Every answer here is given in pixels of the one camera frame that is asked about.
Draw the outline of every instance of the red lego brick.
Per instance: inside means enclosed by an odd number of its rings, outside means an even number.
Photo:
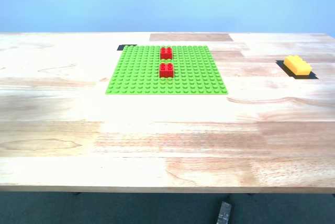
[[[172,49],[168,48],[161,48],[161,59],[172,59]]]
[[[159,77],[173,77],[173,64],[161,63],[159,66]]]

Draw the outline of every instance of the yellow lego brick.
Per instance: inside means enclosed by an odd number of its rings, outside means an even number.
[[[284,60],[284,65],[295,75],[309,75],[312,71],[312,67],[298,55],[287,56]]]

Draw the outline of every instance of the dark carpet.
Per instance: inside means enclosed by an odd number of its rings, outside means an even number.
[[[228,194],[0,192],[1,224],[215,224]],[[331,194],[232,194],[231,224],[333,224]]]

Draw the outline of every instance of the wood grain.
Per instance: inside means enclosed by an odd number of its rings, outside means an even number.
[[[119,44],[208,45],[229,95],[106,96]],[[0,190],[335,193],[335,39],[0,34]],[[288,77],[300,55],[318,80]],[[159,114],[159,108],[172,105]]]
[[[152,33],[150,41],[232,41],[227,33]]]

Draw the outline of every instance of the lego baseplate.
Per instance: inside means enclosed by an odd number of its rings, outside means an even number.
[[[106,94],[228,94],[207,46],[171,46],[167,60],[162,47],[125,46]],[[173,64],[174,77],[159,78],[161,63]]]

